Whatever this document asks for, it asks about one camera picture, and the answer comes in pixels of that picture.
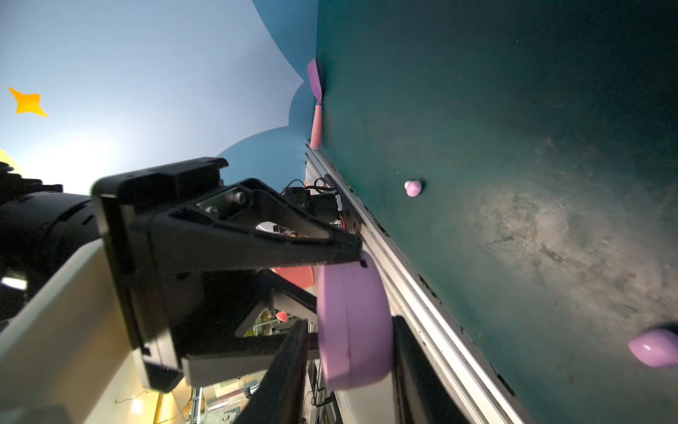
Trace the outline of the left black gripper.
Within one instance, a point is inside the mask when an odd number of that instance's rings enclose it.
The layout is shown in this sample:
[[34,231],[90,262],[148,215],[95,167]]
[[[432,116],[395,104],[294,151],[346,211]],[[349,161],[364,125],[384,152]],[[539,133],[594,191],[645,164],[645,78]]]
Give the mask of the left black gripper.
[[101,178],[92,189],[132,349],[154,390],[262,371],[280,352],[318,359],[316,333],[305,341],[291,332],[245,335],[266,309],[296,316],[305,329],[318,321],[316,296],[261,269],[361,257],[358,236],[261,181],[224,185],[226,166],[222,158],[192,159]]

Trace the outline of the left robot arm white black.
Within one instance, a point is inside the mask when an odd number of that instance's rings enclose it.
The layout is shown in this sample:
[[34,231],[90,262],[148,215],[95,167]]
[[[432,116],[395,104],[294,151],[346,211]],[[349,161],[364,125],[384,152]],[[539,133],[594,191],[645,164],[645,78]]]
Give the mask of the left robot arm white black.
[[321,222],[255,178],[224,185],[222,158],[102,178],[88,196],[1,171],[1,270],[31,295],[102,240],[141,376],[168,392],[270,366],[284,338],[245,340],[267,307],[314,319],[316,300],[279,268],[354,263],[358,236]]

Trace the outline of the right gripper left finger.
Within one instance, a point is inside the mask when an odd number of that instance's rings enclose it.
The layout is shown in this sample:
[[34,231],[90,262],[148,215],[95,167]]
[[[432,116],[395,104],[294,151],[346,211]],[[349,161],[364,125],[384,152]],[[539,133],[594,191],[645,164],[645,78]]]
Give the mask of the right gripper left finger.
[[303,422],[309,346],[308,322],[297,321],[236,423]]

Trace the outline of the purple earbud charging case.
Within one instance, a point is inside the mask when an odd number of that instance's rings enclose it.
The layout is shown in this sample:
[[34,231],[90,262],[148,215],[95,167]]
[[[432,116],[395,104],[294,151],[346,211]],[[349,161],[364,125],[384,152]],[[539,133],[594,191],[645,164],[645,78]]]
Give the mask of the purple earbud charging case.
[[393,367],[394,331],[388,297],[374,259],[321,268],[317,296],[321,366],[330,390],[383,380]]

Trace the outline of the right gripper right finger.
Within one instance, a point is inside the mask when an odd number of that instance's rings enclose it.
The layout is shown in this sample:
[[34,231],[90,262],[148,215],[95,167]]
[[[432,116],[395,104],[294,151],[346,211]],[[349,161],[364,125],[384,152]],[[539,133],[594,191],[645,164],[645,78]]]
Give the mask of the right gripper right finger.
[[468,424],[402,316],[393,318],[395,419],[398,423]]

